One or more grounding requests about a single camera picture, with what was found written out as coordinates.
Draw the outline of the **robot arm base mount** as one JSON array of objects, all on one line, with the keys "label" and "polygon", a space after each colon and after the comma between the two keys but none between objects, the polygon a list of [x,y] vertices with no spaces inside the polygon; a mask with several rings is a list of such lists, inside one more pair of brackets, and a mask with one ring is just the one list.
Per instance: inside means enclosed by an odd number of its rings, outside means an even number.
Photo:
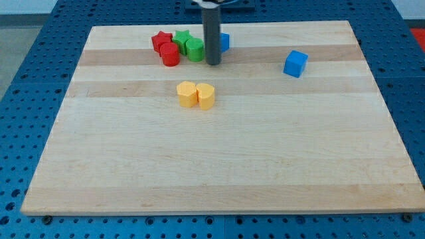
[{"label": "robot arm base mount", "polygon": [[[201,10],[201,7],[192,0],[185,0],[184,9],[187,13],[192,13]],[[236,0],[225,1],[220,9],[221,10],[254,10],[256,7],[254,0]]]}]

